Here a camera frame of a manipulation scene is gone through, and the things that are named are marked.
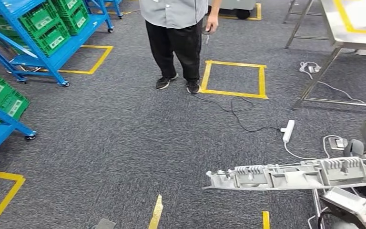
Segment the table leg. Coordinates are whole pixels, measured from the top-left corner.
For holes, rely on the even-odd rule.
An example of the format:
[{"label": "table leg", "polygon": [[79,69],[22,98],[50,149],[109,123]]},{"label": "table leg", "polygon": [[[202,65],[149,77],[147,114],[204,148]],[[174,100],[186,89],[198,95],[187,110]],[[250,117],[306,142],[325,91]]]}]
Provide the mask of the table leg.
[{"label": "table leg", "polygon": [[333,50],[333,52],[330,55],[329,59],[325,62],[325,64],[322,66],[321,70],[318,72],[316,77],[312,80],[312,82],[308,85],[308,87],[302,93],[301,98],[299,98],[298,101],[295,103],[295,105],[293,106],[293,109],[298,109],[298,108],[301,107],[301,103],[305,100],[306,97],[308,97],[309,93],[311,93],[311,90],[323,78],[323,76],[324,76],[325,72],[327,71],[327,69],[329,68],[329,66],[336,59],[336,57],[339,55],[340,50],[342,50],[342,48],[335,48],[335,50]]},{"label": "table leg", "polygon": [[302,12],[301,17],[299,18],[299,20],[293,30],[293,33],[291,34],[291,37],[287,42],[287,45],[285,45],[286,49],[288,49],[288,47],[290,47],[291,43],[293,42],[296,32],[298,31],[299,27],[301,26],[301,23],[304,21],[305,15],[307,15],[307,13],[309,12],[309,10],[312,7],[312,3],[314,3],[314,0],[308,1],[308,4],[306,5],[304,11]]},{"label": "table leg", "polygon": [[293,7],[294,7],[294,5],[295,5],[295,0],[292,0],[292,1],[291,1],[290,8],[288,8],[288,13],[287,13],[287,15],[286,15],[286,16],[285,16],[285,18],[284,18],[283,24],[286,24],[286,23],[287,23],[288,17],[290,17],[291,12],[293,11]]},{"label": "table leg", "polygon": [[[319,217],[321,216],[321,211],[322,211],[321,202],[319,201],[318,189],[312,189],[312,198],[314,199],[315,214],[316,214],[316,218],[315,219],[317,221],[319,219]],[[321,229],[325,229],[325,223],[324,223],[323,220],[322,220]]]}]

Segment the power strip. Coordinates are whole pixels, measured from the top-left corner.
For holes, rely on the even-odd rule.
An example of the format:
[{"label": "power strip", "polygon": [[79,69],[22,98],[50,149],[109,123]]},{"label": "power strip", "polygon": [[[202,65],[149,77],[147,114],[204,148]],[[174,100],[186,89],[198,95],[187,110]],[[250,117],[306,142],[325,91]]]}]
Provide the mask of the power strip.
[{"label": "power strip", "polygon": [[284,136],[283,136],[283,142],[284,143],[290,142],[290,138],[291,138],[291,134],[293,133],[294,126],[295,126],[295,121],[294,120],[288,120],[287,127],[280,129],[280,131],[284,133]]}]

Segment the yellow tape square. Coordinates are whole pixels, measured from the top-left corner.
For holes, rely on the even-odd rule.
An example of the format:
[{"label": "yellow tape square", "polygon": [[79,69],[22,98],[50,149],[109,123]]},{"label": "yellow tape square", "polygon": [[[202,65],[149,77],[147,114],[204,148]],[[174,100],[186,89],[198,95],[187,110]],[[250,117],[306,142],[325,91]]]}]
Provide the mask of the yellow tape square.
[{"label": "yellow tape square", "polygon": [[104,46],[104,45],[81,45],[81,48],[92,48],[92,49],[105,49],[103,55],[99,58],[99,60],[95,63],[95,65],[88,71],[79,71],[79,70],[58,70],[60,73],[77,73],[77,74],[93,74],[100,67],[100,65],[104,62],[107,56],[110,54],[114,46]]},{"label": "yellow tape square", "polygon": [[[266,65],[251,64],[251,63],[221,62],[221,61],[206,61],[205,63],[206,63],[206,66],[205,66],[204,76],[203,76],[203,80],[201,82],[201,91],[200,91],[201,93],[222,94],[222,95],[240,96],[240,97],[248,97],[248,98],[258,98],[258,99],[268,99],[267,95],[266,95],[266,86],[265,86],[265,77],[264,77],[264,69],[267,67]],[[259,94],[240,93],[240,92],[226,92],[226,91],[207,89],[208,79],[210,78],[211,66],[213,64],[259,68]]]},{"label": "yellow tape square", "polygon": [[13,173],[4,173],[0,172],[0,179],[12,180],[15,181],[15,184],[10,189],[9,193],[5,196],[5,198],[0,203],[0,215],[2,214],[3,210],[7,207],[9,202],[13,199],[16,195],[20,187],[23,185],[24,181],[26,180],[23,178],[22,175],[13,174]]},{"label": "yellow tape square", "polygon": [[[220,18],[226,18],[226,19],[238,19],[237,17],[233,16],[219,16]],[[262,20],[262,4],[256,3],[256,17],[252,18],[246,18],[248,21],[261,21]]]}]

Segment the shoe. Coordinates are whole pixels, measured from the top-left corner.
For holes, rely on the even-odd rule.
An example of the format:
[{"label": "shoe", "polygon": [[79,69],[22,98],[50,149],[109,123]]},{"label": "shoe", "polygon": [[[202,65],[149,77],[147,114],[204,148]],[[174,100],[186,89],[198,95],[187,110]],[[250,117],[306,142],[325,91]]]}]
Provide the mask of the shoe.
[{"label": "shoe", "polygon": [[176,74],[176,76],[173,77],[173,78],[162,77],[161,79],[159,79],[156,82],[156,89],[165,89],[165,88],[167,88],[169,86],[170,82],[175,80],[178,76],[179,76],[179,74]]},{"label": "shoe", "polygon": [[187,82],[187,91],[190,94],[197,94],[200,92],[200,85],[198,84],[198,81],[189,81]]}]

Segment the metal table frame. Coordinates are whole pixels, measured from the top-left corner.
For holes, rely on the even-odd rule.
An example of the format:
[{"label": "metal table frame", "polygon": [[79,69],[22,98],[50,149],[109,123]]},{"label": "metal table frame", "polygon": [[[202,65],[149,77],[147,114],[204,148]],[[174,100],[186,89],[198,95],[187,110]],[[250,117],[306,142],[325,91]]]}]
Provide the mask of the metal table frame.
[{"label": "metal table frame", "polygon": [[314,36],[298,36],[297,35],[297,32],[298,32],[302,22],[304,21],[305,16],[308,14],[309,10],[311,9],[311,6],[312,6],[313,2],[314,2],[314,0],[309,0],[308,1],[308,4],[305,7],[305,9],[303,10],[303,12],[301,14],[301,17],[299,18],[296,26],[294,27],[294,30],[293,30],[293,32],[291,34],[291,37],[288,40],[285,48],[288,49],[289,46],[291,45],[292,41],[295,38],[298,38],[298,39],[312,39],[312,40],[330,40],[333,43],[335,43],[335,49],[331,53],[330,57],[323,64],[321,70],[317,73],[317,75],[314,77],[314,79],[310,82],[310,84],[304,90],[301,97],[298,99],[298,101],[293,106],[293,109],[301,108],[301,105],[302,105],[303,101],[318,102],[318,103],[330,103],[330,104],[343,104],[343,105],[356,105],[356,106],[365,106],[366,107],[366,104],[363,104],[363,103],[338,101],[338,100],[330,100],[330,99],[308,98],[308,95],[311,93],[312,89],[314,89],[314,87],[318,84],[318,82],[322,80],[324,74],[326,73],[326,71],[328,70],[328,68],[332,64],[332,62],[338,57],[340,51],[343,48],[353,48],[350,45],[348,45],[347,47],[344,47],[342,44],[336,43],[333,36],[332,36],[332,34],[330,33],[330,31],[329,31],[330,38],[327,38],[327,37],[314,37]]},{"label": "metal table frame", "polygon": [[[288,21],[288,18],[290,17],[291,14],[295,14],[295,15],[301,15],[302,12],[298,12],[298,11],[293,11],[294,5],[295,5],[296,0],[291,0],[290,3],[290,8],[288,8],[288,12],[283,20],[283,24],[286,24]],[[309,12],[307,15],[311,15],[311,16],[322,16],[321,13],[312,13]]]}]

